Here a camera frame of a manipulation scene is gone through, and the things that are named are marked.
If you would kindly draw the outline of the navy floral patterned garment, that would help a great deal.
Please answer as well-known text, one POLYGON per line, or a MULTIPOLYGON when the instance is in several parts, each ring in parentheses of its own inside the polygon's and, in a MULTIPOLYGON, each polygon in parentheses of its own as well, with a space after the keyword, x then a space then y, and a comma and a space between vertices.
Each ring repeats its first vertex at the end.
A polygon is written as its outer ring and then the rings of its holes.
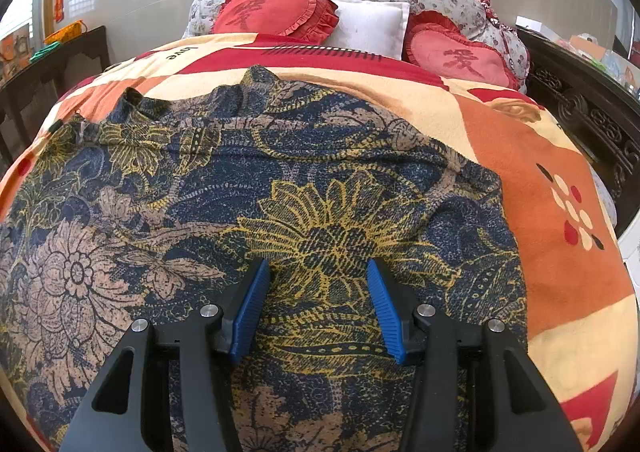
POLYGON ((273 272, 232 376, 247 451, 393 451, 410 368, 384 354, 369 259, 452 319, 524 339, 499 177, 399 116, 265 68, 191 99, 125 90, 47 143, 1 225, 1 364, 58 446, 134 319, 182 320, 273 272))

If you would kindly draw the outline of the orange red cream blanket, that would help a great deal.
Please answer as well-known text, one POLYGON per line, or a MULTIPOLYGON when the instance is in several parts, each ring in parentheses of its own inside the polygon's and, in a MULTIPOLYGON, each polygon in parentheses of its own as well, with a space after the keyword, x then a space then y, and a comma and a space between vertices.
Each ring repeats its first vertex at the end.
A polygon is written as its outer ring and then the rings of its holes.
MULTIPOLYGON (((1 224, 64 123, 78 116, 105 120, 130 88, 152 99, 191 99, 239 83, 255 66, 382 107, 499 177, 525 284, 526 335, 518 340, 559 400, 581 449, 601 450, 623 422, 636 386, 634 289, 586 159, 544 107, 510 88, 272 35, 183 38, 86 79, 58 101, 2 178, 1 224)), ((2 365, 1 392, 38 449, 58 450, 62 442, 52 446, 43 437, 2 365)))

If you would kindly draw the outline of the dark carved wooden cabinet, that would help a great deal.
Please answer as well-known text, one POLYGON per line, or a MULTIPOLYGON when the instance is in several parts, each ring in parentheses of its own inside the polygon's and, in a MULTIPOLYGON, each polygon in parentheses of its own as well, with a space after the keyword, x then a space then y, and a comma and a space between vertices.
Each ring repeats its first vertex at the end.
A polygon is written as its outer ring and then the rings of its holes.
POLYGON ((639 101, 594 64, 517 28, 528 49, 527 94, 560 122, 602 179, 621 235, 639 210, 639 101))

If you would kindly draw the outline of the dark wooden side table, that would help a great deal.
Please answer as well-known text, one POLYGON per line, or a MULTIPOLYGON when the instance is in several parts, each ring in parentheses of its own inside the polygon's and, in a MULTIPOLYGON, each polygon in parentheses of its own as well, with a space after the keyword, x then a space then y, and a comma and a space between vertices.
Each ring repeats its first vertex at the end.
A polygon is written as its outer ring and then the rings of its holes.
POLYGON ((78 38, 56 47, 1 86, 1 119, 8 117, 12 121, 17 138, 24 149, 32 142, 32 136, 27 131, 22 111, 34 99, 39 85, 52 82, 58 97, 70 90, 73 85, 65 84, 64 72, 72 58, 79 55, 99 61, 101 71, 105 71, 111 65, 105 26, 89 30, 78 38))

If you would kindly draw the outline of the right red heart cushion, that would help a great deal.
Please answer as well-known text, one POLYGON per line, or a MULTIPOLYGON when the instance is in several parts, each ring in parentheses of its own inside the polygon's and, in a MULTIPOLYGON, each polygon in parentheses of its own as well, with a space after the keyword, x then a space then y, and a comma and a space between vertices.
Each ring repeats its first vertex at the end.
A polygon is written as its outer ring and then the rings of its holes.
POLYGON ((494 84, 517 90, 518 79, 495 47, 470 41, 446 16, 431 10, 411 14, 404 59, 447 79, 494 84))

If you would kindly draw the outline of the red heart cushion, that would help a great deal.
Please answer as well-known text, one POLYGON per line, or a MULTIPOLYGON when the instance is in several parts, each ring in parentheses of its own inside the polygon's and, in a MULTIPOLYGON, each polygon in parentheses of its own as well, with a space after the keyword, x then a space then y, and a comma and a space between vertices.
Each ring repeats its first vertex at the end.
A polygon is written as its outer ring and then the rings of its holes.
POLYGON ((322 44, 340 21, 330 0, 227 0, 212 33, 258 33, 322 44))
POLYGON ((446 16, 431 10, 411 14, 404 59, 447 79, 494 84, 517 90, 518 79, 495 47, 470 41, 446 16))

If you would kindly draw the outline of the yellow bag on table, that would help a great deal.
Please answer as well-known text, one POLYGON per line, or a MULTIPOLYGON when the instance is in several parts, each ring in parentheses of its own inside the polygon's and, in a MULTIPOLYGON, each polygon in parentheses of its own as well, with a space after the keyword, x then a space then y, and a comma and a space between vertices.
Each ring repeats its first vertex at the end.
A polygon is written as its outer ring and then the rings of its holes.
POLYGON ((87 31, 88 27, 86 24, 82 20, 77 20, 48 35, 44 39, 43 43, 46 46, 54 43, 64 44, 70 42, 74 38, 78 38, 78 36, 81 36, 81 34, 84 34, 87 31))

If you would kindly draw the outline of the white square pillow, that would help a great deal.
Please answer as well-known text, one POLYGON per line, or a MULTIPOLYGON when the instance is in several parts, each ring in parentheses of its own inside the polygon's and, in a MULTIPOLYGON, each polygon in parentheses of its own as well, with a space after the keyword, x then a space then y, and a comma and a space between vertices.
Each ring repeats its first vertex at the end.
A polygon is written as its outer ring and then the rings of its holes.
POLYGON ((350 48, 400 60, 410 15, 405 2, 331 0, 338 23, 324 46, 350 48))

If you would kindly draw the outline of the left red heart cushion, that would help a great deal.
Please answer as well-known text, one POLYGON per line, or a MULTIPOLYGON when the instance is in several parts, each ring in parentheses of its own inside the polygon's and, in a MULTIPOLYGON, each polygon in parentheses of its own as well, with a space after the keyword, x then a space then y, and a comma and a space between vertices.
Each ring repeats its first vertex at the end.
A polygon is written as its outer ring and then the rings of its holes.
POLYGON ((340 21, 330 0, 227 0, 212 33, 258 33, 322 44, 340 21))

